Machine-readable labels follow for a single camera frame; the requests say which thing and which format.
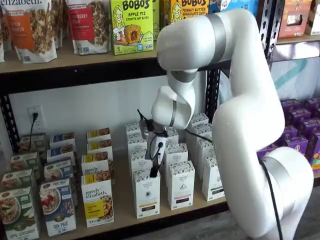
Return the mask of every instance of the product label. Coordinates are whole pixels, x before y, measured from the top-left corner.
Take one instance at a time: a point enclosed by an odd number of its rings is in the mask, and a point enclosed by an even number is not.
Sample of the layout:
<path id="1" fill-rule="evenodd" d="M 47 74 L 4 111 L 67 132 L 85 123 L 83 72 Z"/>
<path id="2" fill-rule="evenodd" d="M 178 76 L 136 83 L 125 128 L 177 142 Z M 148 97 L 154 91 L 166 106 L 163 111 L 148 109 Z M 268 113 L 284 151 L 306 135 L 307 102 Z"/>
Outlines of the product label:
<path id="1" fill-rule="evenodd" d="M 73 4 L 68 7 L 72 39 L 93 41 L 95 36 L 92 8 L 86 4 Z"/>

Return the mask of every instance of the yellow cereal box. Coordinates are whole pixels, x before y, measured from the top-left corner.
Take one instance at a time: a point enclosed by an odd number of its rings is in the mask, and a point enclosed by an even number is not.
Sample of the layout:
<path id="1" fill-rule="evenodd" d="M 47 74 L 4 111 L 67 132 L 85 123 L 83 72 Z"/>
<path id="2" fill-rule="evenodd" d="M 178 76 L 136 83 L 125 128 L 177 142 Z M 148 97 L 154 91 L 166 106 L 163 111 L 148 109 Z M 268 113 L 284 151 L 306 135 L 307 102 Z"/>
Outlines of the yellow cereal box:
<path id="1" fill-rule="evenodd" d="M 209 11 L 209 0 L 170 0 L 170 23 L 206 15 Z"/>

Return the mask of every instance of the green cereal box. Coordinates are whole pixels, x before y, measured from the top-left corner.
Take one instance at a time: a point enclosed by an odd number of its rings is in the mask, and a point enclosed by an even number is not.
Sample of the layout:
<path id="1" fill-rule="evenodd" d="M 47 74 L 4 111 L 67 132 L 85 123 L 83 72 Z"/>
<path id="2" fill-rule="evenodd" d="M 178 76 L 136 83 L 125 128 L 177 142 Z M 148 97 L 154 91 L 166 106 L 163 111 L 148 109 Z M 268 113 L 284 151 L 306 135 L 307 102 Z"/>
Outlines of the green cereal box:
<path id="1" fill-rule="evenodd" d="M 160 32 L 160 0 L 152 0 L 153 5 L 153 40 L 156 41 Z"/>
<path id="2" fill-rule="evenodd" d="M 154 49 L 153 0 L 111 0 L 114 55 Z"/>

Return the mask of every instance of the cartoon illustration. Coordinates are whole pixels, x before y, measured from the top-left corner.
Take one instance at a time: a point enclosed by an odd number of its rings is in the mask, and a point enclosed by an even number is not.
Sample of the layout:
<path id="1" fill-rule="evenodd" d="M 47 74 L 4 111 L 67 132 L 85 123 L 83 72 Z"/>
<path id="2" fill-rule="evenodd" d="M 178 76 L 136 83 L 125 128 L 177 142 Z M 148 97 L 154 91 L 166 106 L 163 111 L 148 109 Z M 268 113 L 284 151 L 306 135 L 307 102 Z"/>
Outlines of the cartoon illustration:
<path id="1" fill-rule="evenodd" d="M 172 7 L 171 23 L 178 22 L 181 20 L 181 5 L 179 2 L 175 2 Z"/>

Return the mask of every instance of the pie image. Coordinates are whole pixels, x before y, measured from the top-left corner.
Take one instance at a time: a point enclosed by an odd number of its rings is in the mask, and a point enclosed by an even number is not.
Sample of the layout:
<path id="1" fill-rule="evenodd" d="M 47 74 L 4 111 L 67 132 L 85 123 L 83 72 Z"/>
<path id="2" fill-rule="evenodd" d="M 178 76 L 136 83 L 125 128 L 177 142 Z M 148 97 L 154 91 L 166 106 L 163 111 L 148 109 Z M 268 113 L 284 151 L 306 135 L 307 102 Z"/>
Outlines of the pie image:
<path id="1" fill-rule="evenodd" d="M 141 27 L 135 24 L 128 25 L 124 28 L 124 37 L 128 44 L 139 43 Z"/>

